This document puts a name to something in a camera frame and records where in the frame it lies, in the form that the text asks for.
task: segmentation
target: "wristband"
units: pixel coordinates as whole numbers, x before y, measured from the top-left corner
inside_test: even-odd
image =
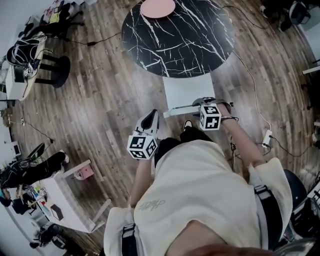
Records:
[[[239,121],[239,118],[236,117],[236,116],[223,116],[223,117],[221,117],[221,123],[222,123],[223,121],[225,121],[225,120],[228,120],[228,119],[234,119],[234,120],[236,120],[237,122]]]

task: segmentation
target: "black stool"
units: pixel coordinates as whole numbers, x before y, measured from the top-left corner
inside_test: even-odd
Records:
[[[42,59],[55,62],[54,65],[40,64],[40,69],[51,71],[51,80],[37,78],[35,83],[52,85],[54,88],[60,88],[67,81],[70,73],[70,59],[67,56],[56,58],[44,54]]]

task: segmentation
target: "hair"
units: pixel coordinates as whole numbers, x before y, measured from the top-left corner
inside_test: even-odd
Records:
[[[0,203],[5,207],[9,207],[11,205],[11,199],[6,199],[0,196]]]

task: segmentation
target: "white wall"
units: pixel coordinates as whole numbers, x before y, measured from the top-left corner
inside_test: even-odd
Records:
[[[11,198],[14,199],[16,196],[16,189],[11,188],[9,189]],[[40,216],[44,216],[43,212],[40,210],[39,207],[30,215],[28,212],[31,212],[31,210],[27,211],[23,215],[21,214],[16,214],[15,210],[13,209],[12,205],[10,205],[7,210],[9,213],[11,213],[11,221],[15,221],[16,225],[20,227],[20,229],[23,231],[23,234],[25,235],[25,238],[31,242],[34,239],[34,234],[37,230],[39,230],[39,227],[36,227],[32,224],[31,219],[32,218],[37,218]],[[46,217],[41,219],[42,225],[45,225],[48,223],[48,220]],[[36,250],[34,250],[34,255],[43,255],[43,256],[62,256],[66,253],[66,250],[59,249],[56,247],[53,242],[50,242],[44,247],[38,247]]]
[[[41,256],[37,250],[29,246],[29,241],[2,205],[0,216],[0,248],[5,256]]]
[[[316,60],[320,59],[320,8],[310,10],[311,18],[306,24],[299,25],[304,33]]]
[[[31,15],[41,16],[53,0],[0,0],[0,56],[16,41]]]
[[[7,103],[0,102],[0,110],[7,108]],[[0,117],[0,169],[4,165],[8,165],[15,157],[15,152],[12,147],[9,128],[4,126],[4,121]]]

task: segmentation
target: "wooden floor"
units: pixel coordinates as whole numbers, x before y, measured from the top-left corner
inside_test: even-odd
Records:
[[[120,32],[135,3],[135,0],[98,0],[94,5],[82,6],[85,26],[70,31],[70,39],[86,43]],[[268,26],[260,15],[259,0],[217,3],[235,5],[254,23]],[[276,25],[261,30],[236,9],[229,8],[228,13],[236,35],[234,50],[255,78],[259,108],[272,124],[272,135],[290,152],[300,154],[311,145],[314,121],[313,111],[307,110],[309,99],[300,88],[306,82],[302,71],[314,59],[306,40],[295,27],[285,33],[280,33]],[[15,105],[14,121],[20,122],[24,107],[25,120],[55,140],[44,157],[64,149],[70,155],[71,167],[91,159],[94,177],[88,181],[69,180],[90,214],[109,197],[112,206],[123,207],[137,167],[137,161],[126,152],[128,135],[142,114],[153,108],[160,112],[167,110],[162,79],[134,64],[122,46],[120,34],[91,47],[56,39],[51,39],[47,46],[54,49],[55,56],[70,58],[69,78],[59,89],[36,84],[28,98]],[[216,96],[234,102],[233,111],[239,123],[256,143],[261,143],[268,125],[257,113],[254,84],[243,64],[231,54],[211,76]],[[185,118],[161,118],[159,137],[178,136]],[[45,136],[28,125],[14,125],[12,133],[24,156],[40,142],[49,144]],[[228,135],[224,131],[209,134],[230,158]],[[298,174],[309,188],[319,171],[319,152],[311,148],[295,158],[275,141],[271,141],[271,146],[266,159],[278,157],[283,167]],[[235,166],[239,172],[242,168],[239,159]],[[90,235],[72,230],[68,233],[89,255],[103,246],[104,228]]]

